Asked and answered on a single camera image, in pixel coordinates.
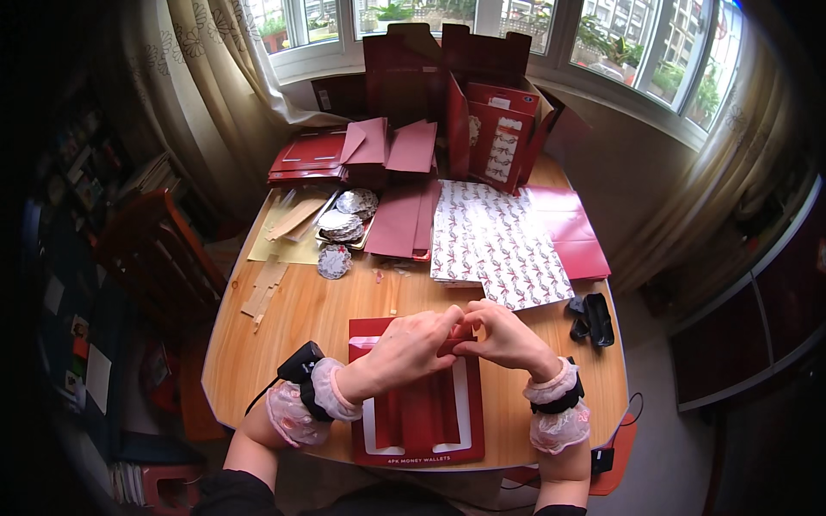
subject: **cabinet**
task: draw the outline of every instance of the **cabinet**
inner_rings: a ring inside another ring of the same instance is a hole
[[[788,230],[669,337],[679,410],[745,391],[826,337],[826,193],[818,177]]]

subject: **black cable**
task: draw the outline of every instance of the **black cable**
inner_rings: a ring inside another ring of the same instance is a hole
[[[263,396],[263,393],[267,392],[267,390],[268,390],[270,387],[274,386],[274,385],[275,385],[275,382],[276,382],[276,381],[279,381],[279,380],[281,380],[281,377],[280,377],[280,376],[276,376],[276,377],[275,377],[275,380],[270,381],[270,382],[269,382],[269,385],[268,385],[268,386],[266,386],[266,387],[264,387],[263,391],[259,392],[259,395],[255,396],[255,399],[253,400],[253,402],[252,402],[252,403],[250,403],[250,404],[249,404],[249,407],[247,407],[247,411],[246,411],[246,412],[244,412],[244,415],[249,414],[249,412],[253,409],[253,406],[255,405],[255,402],[256,402],[256,401],[258,401],[258,400],[260,400],[260,399],[261,399],[261,396]]]
[[[383,476],[380,476],[376,473],[373,473],[372,471],[370,471],[369,469],[367,469],[364,466],[359,466],[359,468],[362,471],[364,471],[365,473],[367,473],[368,475],[370,475],[370,476],[378,478],[379,480],[387,481],[387,479],[384,478]],[[535,507],[536,506],[536,503],[533,503],[533,504],[528,504],[528,505],[520,505],[518,507],[510,507],[508,509],[489,509],[488,507],[482,507],[481,505],[471,504],[470,502],[466,502],[463,499],[456,499],[453,496],[443,495],[442,493],[436,493],[436,494],[441,496],[444,499],[448,499],[452,502],[456,502],[457,504],[464,504],[464,505],[467,505],[469,507],[473,507],[474,509],[485,511],[487,513],[507,513],[507,512],[510,512],[512,510],[527,509],[529,507]]]
[[[643,399],[643,393],[642,392],[634,392],[631,395],[631,398],[628,400],[628,405],[631,406],[631,402],[634,401],[634,398],[636,398],[637,396],[639,396],[639,412],[637,413],[637,417],[634,418],[634,421],[631,421],[630,423],[623,423],[620,426],[630,426],[630,425],[637,422],[637,419],[639,419],[639,416],[643,415],[643,408],[645,407],[645,400]]]

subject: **curtain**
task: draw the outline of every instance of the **curtain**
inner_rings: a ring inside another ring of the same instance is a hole
[[[346,121],[296,109],[280,93],[253,15],[239,0],[131,0],[116,37],[111,43],[124,54],[141,122],[222,215],[255,216],[266,172],[299,126]]]
[[[792,127],[790,90],[766,46],[743,42],[739,70],[696,161],[611,262],[611,285],[631,291],[691,259],[732,214],[759,209]]]

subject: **pink lace cuff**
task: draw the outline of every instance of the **pink lace cuff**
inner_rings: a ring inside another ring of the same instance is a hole
[[[570,363],[562,357],[557,357],[563,366],[563,369],[551,381],[545,383],[534,383],[532,379],[528,379],[528,385],[522,391],[522,395],[535,403],[536,405],[544,405],[552,401],[562,398],[566,392],[573,389],[577,384],[577,371],[579,366]]]
[[[556,455],[591,435],[591,411],[579,400],[577,406],[561,414],[537,412],[530,419],[530,443],[541,452]]]
[[[269,422],[292,447],[321,444],[330,435],[330,423],[310,415],[301,402],[301,388],[291,381],[270,388],[264,404]]]
[[[353,405],[339,391],[335,375],[344,364],[334,358],[322,358],[312,370],[312,386],[316,390],[316,405],[339,421],[356,421],[362,417],[362,406]]]

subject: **yellow paper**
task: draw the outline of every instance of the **yellow paper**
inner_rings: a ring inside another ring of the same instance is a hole
[[[307,231],[300,242],[292,242],[287,239],[278,239],[270,242],[266,237],[273,228],[275,222],[285,216],[290,208],[279,208],[278,199],[273,203],[264,217],[263,224],[258,236],[255,237],[253,248],[249,251],[248,260],[255,262],[266,262],[270,254],[277,254],[282,262],[318,264],[318,253],[320,252],[319,241],[316,240],[314,230]]]

